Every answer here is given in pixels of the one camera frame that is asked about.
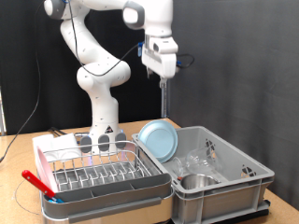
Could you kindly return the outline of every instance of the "black cable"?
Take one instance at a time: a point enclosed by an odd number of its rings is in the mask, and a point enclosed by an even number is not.
[[[190,62],[190,63],[187,63],[186,65],[178,64],[177,67],[179,67],[179,68],[188,68],[188,67],[190,67],[190,66],[194,63],[194,61],[195,61],[195,58],[194,58],[191,54],[178,54],[177,57],[178,57],[178,58],[179,58],[179,57],[191,57],[191,58],[192,58],[191,62]]]
[[[73,26],[73,31],[74,31],[74,38],[75,38],[75,48],[76,48],[76,56],[78,59],[78,62],[81,64],[81,66],[84,68],[84,70],[88,73],[90,73],[91,75],[95,76],[95,77],[102,77],[104,75],[106,75],[108,72],[110,72],[113,68],[115,68],[133,49],[138,47],[137,45],[134,45],[131,49],[129,49],[129,51],[127,51],[122,58],[116,63],[114,64],[110,69],[108,69],[104,74],[102,75],[96,75],[95,73],[92,73],[91,71],[87,70],[85,68],[85,65],[81,62],[80,58],[78,57],[78,43],[77,43],[77,36],[76,36],[76,31],[75,31],[75,25],[74,25],[74,20],[73,20],[73,11],[72,11],[72,7],[71,7],[71,0],[68,0],[68,5],[69,5],[69,12],[71,14],[71,21],[72,21],[72,26]]]
[[[53,130],[53,131],[55,131],[55,132],[58,132],[58,133],[60,133],[60,134],[62,134],[62,135],[67,134],[67,133],[64,133],[63,131],[61,131],[61,130],[55,128],[55,127],[51,127],[50,129]]]
[[[26,208],[24,208],[23,206],[21,206],[21,204],[18,202],[17,192],[18,192],[18,189],[19,189],[20,185],[21,185],[24,181],[25,181],[25,180],[23,180],[23,181],[19,184],[19,186],[16,188],[16,191],[15,191],[15,199],[16,199],[16,202],[17,202],[17,204],[19,205],[19,207],[21,207],[23,210],[25,210],[25,211],[27,211],[27,212],[29,212],[29,213],[32,213],[32,214],[35,214],[35,215],[39,216],[40,214],[29,211],[28,209],[26,209]]]
[[[37,31],[36,31],[36,15],[37,12],[39,11],[40,7],[44,4],[44,2],[42,1],[40,3],[40,5],[38,6],[37,10],[36,10],[36,14],[35,14],[35,42],[36,42],[36,65],[37,65],[37,71],[38,71],[38,94],[37,94],[37,100],[36,100],[36,106],[35,109],[32,111],[31,115],[29,116],[29,118],[24,122],[24,124],[21,126],[21,128],[19,129],[19,131],[17,132],[17,134],[14,136],[14,138],[12,139],[12,141],[9,143],[7,150],[4,154],[4,156],[0,159],[0,163],[3,161],[3,159],[6,157],[7,152],[11,146],[11,144],[16,140],[16,138],[18,137],[19,133],[21,132],[21,130],[25,127],[25,125],[28,123],[29,119],[34,115],[34,113],[36,112],[37,106],[39,104],[39,97],[40,97],[40,69],[39,69],[39,62],[38,62],[38,58],[37,58]]]

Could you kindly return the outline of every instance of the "table surface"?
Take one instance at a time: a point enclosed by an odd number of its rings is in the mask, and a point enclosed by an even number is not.
[[[170,119],[165,119],[175,128],[179,126]],[[150,120],[123,123],[120,127],[124,130],[129,140],[133,133],[139,133],[141,128]],[[64,130],[66,133],[87,132],[89,128],[78,128]],[[40,201],[38,190],[27,181],[23,182],[17,193],[18,202],[25,209],[36,214],[29,213],[22,209],[16,202],[15,191],[23,181],[21,172],[30,170],[36,175],[36,165],[32,138],[47,133],[27,133],[21,134],[10,147],[7,157],[0,163],[0,222],[1,223],[22,223],[40,224],[42,222],[40,214]],[[0,137],[0,155],[2,156],[14,135]],[[299,211],[281,200],[277,195],[267,190],[264,198],[271,202],[270,214],[266,217],[258,217],[242,224],[276,224],[276,223],[299,223]]]

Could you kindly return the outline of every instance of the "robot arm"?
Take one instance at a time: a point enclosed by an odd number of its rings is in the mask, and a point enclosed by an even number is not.
[[[171,37],[172,0],[45,0],[44,5],[51,18],[64,20],[61,25],[64,40],[85,64],[78,70],[77,80],[92,101],[91,142],[97,144],[103,134],[109,137],[109,141],[116,141],[121,134],[119,104],[111,96],[110,88],[130,78],[130,67],[101,47],[86,28],[84,19],[90,9],[121,9],[123,20],[129,28],[145,30],[142,63],[148,71],[154,71],[165,81],[175,75],[177,66],[178,46]],[[98,151],[98,147],[93,147],[93,153]],[[110,146],[109,151],[116,151],[116,147]]]
[[[83,17],[81,23],[84,23],[84,18],[88,14],[89,9],[122,9],[123,20],[130,29],[145,30],[145,43],[142,47],[141,59],[142,63],[148,67],[148,71],[155,72],[161,78],[171,78],[175,75],[178,45],[171,37],[173,0],[70,0],[69,4],[72,4],[74,19]],[[64,3],[63,0],[46,0],[45,9],[53,19],[71,19],[69,5]],[[71,38],[64,35],[63,29],[69,29],[66,26],[62,26],[64,39],[68,43]],[[75,54],[75,46],[70,46],[69,43],[68,46]],[[82,58],[79,56],[82,61],[84,61],[85,57],[93,58],[96,61],[99,60],[98,56],[93,53],[90,53],[89,56],[87,53],[84,55],[86,56]]]

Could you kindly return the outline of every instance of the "glass cup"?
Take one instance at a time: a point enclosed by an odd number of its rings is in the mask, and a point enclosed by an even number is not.
[[[186,158],[175,157],[172,160],[172,170],[177,176],[183,176],[186,169],[192,174],[204,174],[217,169],[218,159],[210,147],[202,147],[190,151]]]

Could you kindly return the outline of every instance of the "stainless steel bowl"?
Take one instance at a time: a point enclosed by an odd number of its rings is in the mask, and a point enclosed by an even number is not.
[[[220,181],[208,175],[186,175],[180,181],[180,185],[185,189],[198,189],[219,183]]]

